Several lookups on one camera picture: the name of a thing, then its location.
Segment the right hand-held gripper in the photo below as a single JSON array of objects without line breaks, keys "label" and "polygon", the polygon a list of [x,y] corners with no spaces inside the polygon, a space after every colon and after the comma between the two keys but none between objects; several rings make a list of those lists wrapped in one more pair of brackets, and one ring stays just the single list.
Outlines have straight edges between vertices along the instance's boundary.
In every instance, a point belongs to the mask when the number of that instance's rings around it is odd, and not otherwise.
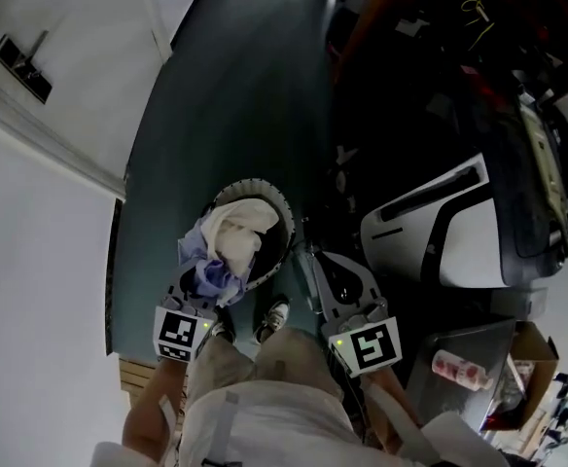
[{"label": "right hand-held gripper", "polygon": [[298,251],[293,264],[309,309],[319,313],[321,304],[321,334],[350,377],[402,359],[397,319],[388,314],[387,301],[369,269],[327,251],[313,257]]}]

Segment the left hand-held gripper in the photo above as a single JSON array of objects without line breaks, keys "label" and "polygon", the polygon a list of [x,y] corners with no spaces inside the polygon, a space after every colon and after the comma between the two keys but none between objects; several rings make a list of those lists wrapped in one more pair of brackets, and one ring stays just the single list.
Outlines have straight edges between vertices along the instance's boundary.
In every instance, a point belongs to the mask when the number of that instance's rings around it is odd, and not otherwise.
[{"label": "left hand-held gripper", "polygon": [[193,291],[196,262],[180,266],[155,310],[153,345],[159,358],[193,361],[216,322],[213,299]]}]

